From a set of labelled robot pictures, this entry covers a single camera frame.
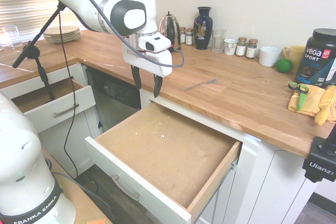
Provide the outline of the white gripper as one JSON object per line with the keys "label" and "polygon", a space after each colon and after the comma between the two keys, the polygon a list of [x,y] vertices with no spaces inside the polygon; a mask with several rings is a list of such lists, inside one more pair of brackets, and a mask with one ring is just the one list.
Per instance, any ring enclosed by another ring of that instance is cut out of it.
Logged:
{"label": "white gripper", "polygon": [[[132,65],[131,72],[135,86],[138,90],[142,88],[142,82],[140,78],[140,69],[146,70],[154,75],[154,97],[158,97],[163,84],[163,77],[171,74],[172,67],[164,67],[149,62],[148,60],[140,57],[134,51],[132,51],[128,46],[123,45],[123,59],[126,63]],[[159,53],[154,53],[150,51],[142,52],[142,55],[146,56],[148,59],[161,64],[172,65],[172,55],[168,50],[164,50]]]}

